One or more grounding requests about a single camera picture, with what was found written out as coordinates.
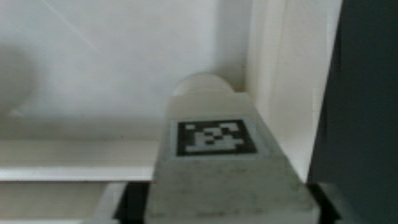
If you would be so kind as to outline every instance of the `white ledge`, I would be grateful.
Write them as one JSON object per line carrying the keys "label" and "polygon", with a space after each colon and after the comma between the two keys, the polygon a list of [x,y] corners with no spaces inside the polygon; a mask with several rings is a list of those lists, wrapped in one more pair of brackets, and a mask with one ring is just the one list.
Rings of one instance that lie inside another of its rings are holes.
{"label": "white ledge", "polygon": [[0,181],[152,181],[155,141],[0,141]]}

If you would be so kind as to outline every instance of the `white wall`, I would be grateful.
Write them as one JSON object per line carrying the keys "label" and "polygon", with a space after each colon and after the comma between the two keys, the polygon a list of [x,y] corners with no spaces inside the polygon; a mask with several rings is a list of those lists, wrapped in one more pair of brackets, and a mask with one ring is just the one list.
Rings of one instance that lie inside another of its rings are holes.
{"label": "white wall", "polygon": [[303,180],[314,156],[342,0],[255,0],[248,90]]}
{"label": "white wall", "polygon": [[159,136],[171,92],[244,88],[251,0],[0,0],[0,137]]}

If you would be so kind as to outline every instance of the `qr code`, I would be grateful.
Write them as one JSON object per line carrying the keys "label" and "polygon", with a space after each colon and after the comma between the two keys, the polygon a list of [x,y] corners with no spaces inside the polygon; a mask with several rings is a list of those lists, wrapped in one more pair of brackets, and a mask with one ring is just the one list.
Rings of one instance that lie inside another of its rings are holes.
{"label": "qr code", "polygon": [[179,156],[257,153],[244,120],[193,121],[179,124]]}

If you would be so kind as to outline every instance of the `white surface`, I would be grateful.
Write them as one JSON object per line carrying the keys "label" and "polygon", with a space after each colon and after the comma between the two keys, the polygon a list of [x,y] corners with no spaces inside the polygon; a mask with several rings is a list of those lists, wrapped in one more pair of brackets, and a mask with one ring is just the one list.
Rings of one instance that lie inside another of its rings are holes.
{"label": "white surface", "polygon": [[251,0],[3,0],[3,136],[159,138],[180,80],[244,87],[250,22]]}
{"label": "white surface", "polygon": [[166,126],[155,183],[150,190],[148,224],[315,224],[319,206],[257,113],[248,94],[177,96],[170,121],[253,118],[257,136],[271,153],[177,160]]}
{"label": "white surface", "polygon": [[308,179],[342,0],[257,0],[248,90]]}
{"label": "white surface", "polygon": [[0,223],[113,220],[125,183],[3,183]]}
{"label": "white surface", "polygon": [[152,141],[0,141],[0,181],[150,181]]}

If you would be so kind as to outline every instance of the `white shelf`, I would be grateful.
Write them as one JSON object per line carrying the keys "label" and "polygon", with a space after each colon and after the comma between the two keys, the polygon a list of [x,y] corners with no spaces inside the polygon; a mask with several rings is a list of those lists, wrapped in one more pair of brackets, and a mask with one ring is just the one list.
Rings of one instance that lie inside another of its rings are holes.
{"label": "white shelf", "polygon": [[3,183],[0,224],[113,223],[125,183]]}
{"label": "white shelf", "polygon": [[150,181],[155,141],[0,141],[0,181]]}

